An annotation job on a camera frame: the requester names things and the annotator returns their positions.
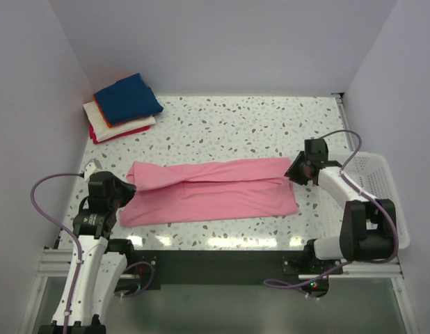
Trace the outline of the pink t shirt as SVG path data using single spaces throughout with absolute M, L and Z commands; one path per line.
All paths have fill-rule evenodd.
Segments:
M 122 209 L 125 228 L 167 223 L 286 216 L 298 211 L 288 158 L 160 166 L 134 162 L 134 198 Z

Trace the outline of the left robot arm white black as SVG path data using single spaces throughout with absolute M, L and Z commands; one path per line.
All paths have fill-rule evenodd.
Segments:
M 79 205 L 72 228 L 73 242 L 65 287 L 49 325 L 39 333 L 105 333 L 104 313 L 122 273 L 136 266 L 128 239 L 111 240 L 116 213 L 134 197 L 136 187 L 109 171 L 82 173 L 88 196 Z

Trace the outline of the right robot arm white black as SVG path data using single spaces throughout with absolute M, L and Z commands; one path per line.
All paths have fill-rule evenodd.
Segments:
M 310 273 L 319 273 L 328 260 L 386 263 L 399 251 L 395 204 L 366 192 L 344 167 L 329 159 L 324 139 L 307 139 L 285 173 L 295 184 L 319 186 L 343 209 L 339 235 L 311 239 L 304 246 L 302 264 Z

